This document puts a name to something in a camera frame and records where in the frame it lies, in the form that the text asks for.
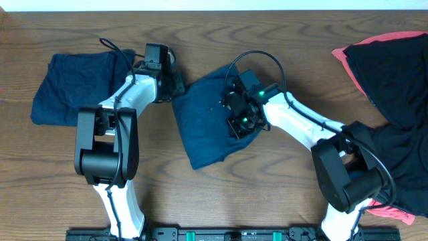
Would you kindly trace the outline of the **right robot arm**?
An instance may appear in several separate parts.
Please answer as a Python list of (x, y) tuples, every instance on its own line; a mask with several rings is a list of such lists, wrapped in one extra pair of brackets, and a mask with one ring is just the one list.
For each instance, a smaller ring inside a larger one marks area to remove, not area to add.
[(376, 156), (367, 128), (345, 125), (304, 106), (277, 84), (263, 85), (251, 70), (231, 79), (224, 104), (231, 136), (243, 139), (275, 126), (307, 148), (318, 185), (329, 206), (321, 229), (329, 240), (354, 240), (369, 202), (389, 174)]

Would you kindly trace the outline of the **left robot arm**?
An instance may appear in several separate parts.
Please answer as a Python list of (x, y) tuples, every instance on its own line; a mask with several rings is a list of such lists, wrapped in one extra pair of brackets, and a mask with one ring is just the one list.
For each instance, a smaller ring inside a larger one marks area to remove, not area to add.
[(137, 120), (149, 104), (185, 93), (176, 61), (171, 48), (147, 44), (142, 61), (127, 65), (130, 72), (111, 97), (79, 109), (74, 168), (102, 199), (110, 228), (69, 230), (67, 240), (145, 239), (133, 182), (139, 164)]

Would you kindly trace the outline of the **dark blue denim shorts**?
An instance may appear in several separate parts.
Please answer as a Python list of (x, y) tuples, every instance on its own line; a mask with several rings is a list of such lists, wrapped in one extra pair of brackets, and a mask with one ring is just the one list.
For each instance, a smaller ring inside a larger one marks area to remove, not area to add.
[(229, 134), (226, 119), (231, 111), (221, 104), (221, 99), (223, 89), (231, 88), (231, 79), (237, 75), (236, 67), (223, 66), (191, 84), (184, 95), (172, 101), (182, 142), (194, 170), (224, 161), (259, 135), (256, 131), (237, 140)]

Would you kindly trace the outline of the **dark blue garment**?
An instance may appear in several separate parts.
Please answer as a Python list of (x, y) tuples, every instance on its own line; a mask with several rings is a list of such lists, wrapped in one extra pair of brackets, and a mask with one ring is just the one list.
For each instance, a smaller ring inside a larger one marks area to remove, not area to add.
[(80, 107), (98, 104), (123, 84), (134, 50), (98, 54), (55, 54), (33, 99), (31, 120), (37, 125), (76, 126)]

